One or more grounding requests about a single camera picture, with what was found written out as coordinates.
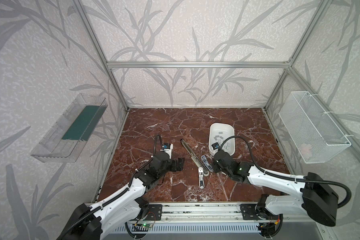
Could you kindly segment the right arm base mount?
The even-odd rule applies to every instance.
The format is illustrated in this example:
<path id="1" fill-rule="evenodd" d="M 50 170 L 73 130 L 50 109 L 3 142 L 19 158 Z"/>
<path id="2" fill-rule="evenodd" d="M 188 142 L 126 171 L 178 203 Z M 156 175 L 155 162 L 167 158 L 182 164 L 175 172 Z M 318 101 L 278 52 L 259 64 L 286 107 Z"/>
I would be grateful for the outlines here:
<path id="1" fill-rule="evenodd" d="M 240 211 L 244 220 L 276 221 L 283 219 L 283 215 L 274 215 L 269 212 L 265 204 L 240 204 Z"/>

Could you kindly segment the small white stapler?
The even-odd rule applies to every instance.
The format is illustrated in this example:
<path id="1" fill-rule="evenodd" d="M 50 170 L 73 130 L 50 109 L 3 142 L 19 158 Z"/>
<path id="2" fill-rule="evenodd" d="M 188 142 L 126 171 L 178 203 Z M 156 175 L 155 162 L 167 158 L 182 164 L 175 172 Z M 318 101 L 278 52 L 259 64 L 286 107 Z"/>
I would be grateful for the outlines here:
<path id="1" fill-rule="evenodd" d="M 205 183 L 204 183 L 204 168 L 203 167 L 198 168 L 198 174 L 199 174 L 199 188 L 204 189 Z"/>

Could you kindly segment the grey white large stapler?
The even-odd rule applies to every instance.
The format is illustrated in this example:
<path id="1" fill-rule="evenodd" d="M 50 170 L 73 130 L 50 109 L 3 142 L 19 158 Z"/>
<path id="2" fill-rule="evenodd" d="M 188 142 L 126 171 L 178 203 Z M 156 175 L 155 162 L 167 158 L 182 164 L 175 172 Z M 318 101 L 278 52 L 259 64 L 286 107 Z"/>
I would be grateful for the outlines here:
<path id="1" fill-rule="evenodd" d="M 207 177 L 209 175 L 209 171 L 204 166 L 202 161 L 197 157 L 197 155 L 194 153 L 194 151 L 190 148 L 190 146 L 186 143 L 186 141 L 184 139 L 181 139 L 181 144 L 187 150 L 187 152 L 191 155 L 191 159 L 197 165 L 197 167 L 198 168 L 200 168 L 200 167 L 203 168 L 203 175 L 205 177 Z"/>

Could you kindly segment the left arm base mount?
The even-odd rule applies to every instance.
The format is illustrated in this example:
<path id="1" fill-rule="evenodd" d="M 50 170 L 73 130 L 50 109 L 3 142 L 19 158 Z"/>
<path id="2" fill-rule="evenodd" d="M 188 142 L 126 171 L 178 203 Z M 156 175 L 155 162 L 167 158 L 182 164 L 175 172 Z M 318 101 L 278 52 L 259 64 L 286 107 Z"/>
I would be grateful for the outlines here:
<path id="1" fill-rule="evenodd" d="M 160 221 L 163 213 L 163 205 L 149 204 L 142 208 L 141 219 L 144 221 Z"/>

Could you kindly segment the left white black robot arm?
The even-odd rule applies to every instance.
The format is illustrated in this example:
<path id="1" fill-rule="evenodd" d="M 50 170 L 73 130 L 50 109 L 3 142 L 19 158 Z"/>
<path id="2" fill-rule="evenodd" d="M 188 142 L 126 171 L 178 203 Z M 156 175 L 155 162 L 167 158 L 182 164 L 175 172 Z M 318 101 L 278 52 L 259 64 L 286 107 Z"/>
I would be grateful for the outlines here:
<path id="1" fill-rule="evenodd" d="M 135 171 L 131 180 L 102 201 L 79 205 L 58 236 L 59 240 L 102 240 L 116 227 L 148 213 L 143 195 L 158 185 L 168 172 L 181 172 L 185 159 L 172 160 L 166 152 L 154 154 Z"/>

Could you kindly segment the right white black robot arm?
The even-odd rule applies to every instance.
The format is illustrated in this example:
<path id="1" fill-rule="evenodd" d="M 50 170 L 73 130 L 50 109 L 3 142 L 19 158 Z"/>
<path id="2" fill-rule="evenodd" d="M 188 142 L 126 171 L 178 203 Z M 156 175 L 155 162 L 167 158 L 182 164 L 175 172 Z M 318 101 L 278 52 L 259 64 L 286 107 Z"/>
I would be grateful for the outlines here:
<path id="1" fill-rule="evenodd" d="M 235 182 L 281 192 L 282 196 L 268 195 L 258 202 L 259 211 L 270 215 L 307 215 L 321 225 L 334 227 L 337 210 L 352 197 L 348 186 L 325 181 L 317 174 L 294 176 L 238 163 L 223 150 L 215 153 L 212 167 Z"/>

